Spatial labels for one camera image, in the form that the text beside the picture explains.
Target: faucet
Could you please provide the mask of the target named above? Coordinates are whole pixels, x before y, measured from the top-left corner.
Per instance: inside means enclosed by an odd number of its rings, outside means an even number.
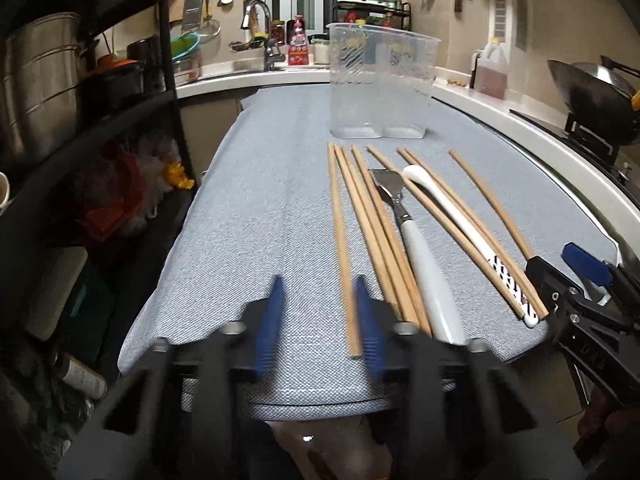
[[[286,58],[284,54],[280,52],[278,42],[270,37],[271,31],[271,11],[269,6],[262,0],[249,0],[244,8],[244,16],[242,17],[242,30],[249,29],[249,15],[255,6],[262,7],[264,11],[264,28],[267,33],[267,39],[264,41],[264,71],[269,72],[274,70],[274,65],[278,62],[283,62]]]

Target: dish soap bottle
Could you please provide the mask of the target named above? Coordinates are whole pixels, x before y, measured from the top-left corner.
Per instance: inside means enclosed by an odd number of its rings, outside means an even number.
[[[293,34],[289,40],[289,65],[308,65],[309,46],[306,40],[305,27],[302,25],[302,16],[296,16]]]

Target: spice jar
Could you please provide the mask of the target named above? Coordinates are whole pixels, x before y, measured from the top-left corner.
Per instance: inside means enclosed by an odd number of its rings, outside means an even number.
[[[274,20],[271,22],[271,37],[278,42],[278,46],[287,43],[284,33],[284,22],[282,20]]]

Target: chopstick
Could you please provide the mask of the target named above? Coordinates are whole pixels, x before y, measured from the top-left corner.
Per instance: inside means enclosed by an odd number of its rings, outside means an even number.
[[[376,273],[376,276],[378,277],[378,283],[380,284],[382,295],[384,296],[385,301],[389,303],[393,308],[394,312],[396,313],[396,317],[398,319],[401,319],[400,311],[398,310],[396,294],[394,292],[393,285],[391,284],[391,279],[389,278],[388,271],[386,270],[382,252],[376,240],[376,236],[373,232],[373,227],[370,224],[369,217],[367,216],[367,213],[364,209],[362,200],[360,199],[360,195],[358,194],[356,185],[353,181],[350,168],[347,165],[347,160],[340,146],[335,146],[335,155],[338,158],[338,164],[340,165],[340,169],[342,170],[342,177],[344,179],[344,183],[347,186],[347,190],[349,191],[351,203],[353,204],[353,209],[358,218],[358,223],[360,224],[360,229],[362,230],[362,235],[364,236],[364,241],[367,245],[371,263],[373,264],[373,269]]]
[[[371,228],[373,230],[374,239],[378,243],[378,247],[380,248],[383,264],[386,267],[386,271],[388,272],[388,276],[391,281],[396,300],[398,302],[398,307],[402,315],[402,319],[415,323],[419,326],[420,324],[418,323],[418,317],[415,313],[414,306],[411,303],[411,298],[409,297],[409,293],[404,286],[404,281],[402,280],[400,269],[398,268],[398,264],[396,264],[396,260],[391,251],[391,247],[389,246],[389,242],[386,239],[385,233],[382,230],[382,226],[380,225],[380,222],[378,222],[376,212],[373,210],[373,206],[367,198],[367,192],[362,185],[362,181],[356,175],[356,169],[353,167],[353,164],[349,160],[347,151],[344,149],[344,147],[336,147],[336,151],[340,149],[342,150],[344,160],[346,161],[347,167],[349,168],[349,171],[351,173],[351,178],[353,179],[353,183],[355,184],[356,191],[358,193],[358,196],[360,197],[360,201],[364,208],[365,214],[369,219],[369,224],[371,225]]]
[[[369,153],[373,155],[377,160],[379,160],[380,164],[382,164],[385,168],[391,171],[398,171],[398,169],[391,163],[391,161],[386,158],[386,156],[382,155],[376,148],[369,145],[367,146],[367,150]],[[455,225],[447,215],[445,215],[442,210],[437,207],[426,194],[420,190],[418,186],[416,186],[413,182],[402,177],[404,180],[404,185],[414,194],[414,196],[418,199],[418,201],[425,207],[427,210],[433,215],[433,217],[440,222],[440,224],[446,229],[446,231],[451,235],[451,237],[457,242],[457,244],[462,247],[466,254],[473,260],[473,262],[479,267],[484,275],[489,279],[489,281],[494,285],[494,287],[500,292],[505,301],[509,304],[511,309],[514,311],[516,316],[519,319],[524,317],[524,311],[520,304],[513,297],[507,286],[502,282],[500,277],[498,277],[497,273],[494,272],[489,263],[482,257],[482,254],[478,249],[473,245],[469,239],[462,233],[462,231]]]
[[[491,207],[494,208],[494,211],[500,217],[500,220],[502,220],[502,223],[507,228],[507,231],[510,232],[511,237],[513,237],[513,240],[516,242],[516,244],[520,248],[520,251],[522,252],[523,256],[527,260],[529,260],[530,258],[533,258],[535,254],[527,244],[527,241],[525,240],[522,232],[518,229],[517,225],[515,224],[515,222],[509,215],[509,213],[507,213],[507,211],[502,207],[502,204],[497,199],[497,197],[492,193],[492,191],[489,189],[487,184],[485,184],[480,179],[480,177],[474,172],[474,170],[471,169],[471,166],[469,166],[462,159],[462,157],[459,156],[454,150],[449,150],[449,155],[451,155],[453,157],[453,160],[455,160],[460,165],[460,168],[465,170],[465,173],[474,182],[474,184],[476,184],[476,187],[480,190],[480,193],[484,195],[487,202],[491,204]]]
[[[349,268],[349,255],[347,250],[347,238],[344,233],[344,219],[342,217],[342,204],[340,202],[340,188],[335,167],[335,147],[331,142],[327,143],[327,157],[329,161],[329,183],[331,185],[331,200],[334,208],[334,235],[338,247],[338,265],[340,267],[340,288],[342,290],[342,302],[344,303],[344,315],[347,323],[347,348],[351,357],[362,355],[360,347],[360,332],[356,318],[356,303],[351,286],[351,270]]]
[[[495,238],[494,234],[489,231],[488,227],[482,222],[478,215],[453,191],[453,189],[440,178],[431,168],[429,168],[418,156],[415,156],[412,152],[405,148],[399,148],[398,153],[410,164],[417,164],[424,168],[429,173],[436,184],[440,186],[440,189],[444,190],[453,202],[458,206],[460,210],[466,213],[466,216],[472,221],[472,223],[478,228],[480,234],[489,244],[489,246],[498,255],[504,266],[509,271],[513,279],[520,285],[524,295],[527,297],[529,304],[533,307],[539,319],[545,319],[549,315],[549,311],[540,300],[536,289],[531,285],[531,282],[527,278],[526,274],[522,272],[520,266],[509,256],[502,244]]]
[[[373,215],[375,216],[377,213],[380,224],[382,224],[382,230],[379,230],[377,235],[379,238],[382,238],[383,242],[386,242],[386,244],[383,243],[381,246],[388,244],[392,252],[392,254],[387,254],[388,259],[385,257],[385,260],[387,268],[389,269],[389,275],[392,278],[392,282],[396,290],[396,296],[401,304],[401,309],[403,301],[407,302],[407,309],[409,309],[410,304],[411,309],[417,316],[420,328],[427,334],[431,335],[431,327],[429,325],[427,314],[424,310],[424,304],[422,303],[422,297],[418,290],[418,285],[415,282],[414,273],[411,270],[411,266],[409,265],[409,261],[407,260],[404,251],[402,250],[402,245],[400,244],[400,240],[398,240],[398,235],[396,235],[394,226],[386,212],[385,205],[380,198],[376,184],[373,182],[373,178],[369,173],[369,168],[367,167],[360,150],[355,144],[351,146],[351,151],[353,152],[353,158],[356,161],[360,174],[364,180],[367,190],[369,191],[369,196],[373,202],[373,206],[375,208],[375,213],[373,213]]]

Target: mug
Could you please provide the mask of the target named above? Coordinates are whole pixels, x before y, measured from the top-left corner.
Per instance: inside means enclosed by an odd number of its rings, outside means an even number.
[[[4,173],[0,173],[0,214],[9,203],[9,179]]]

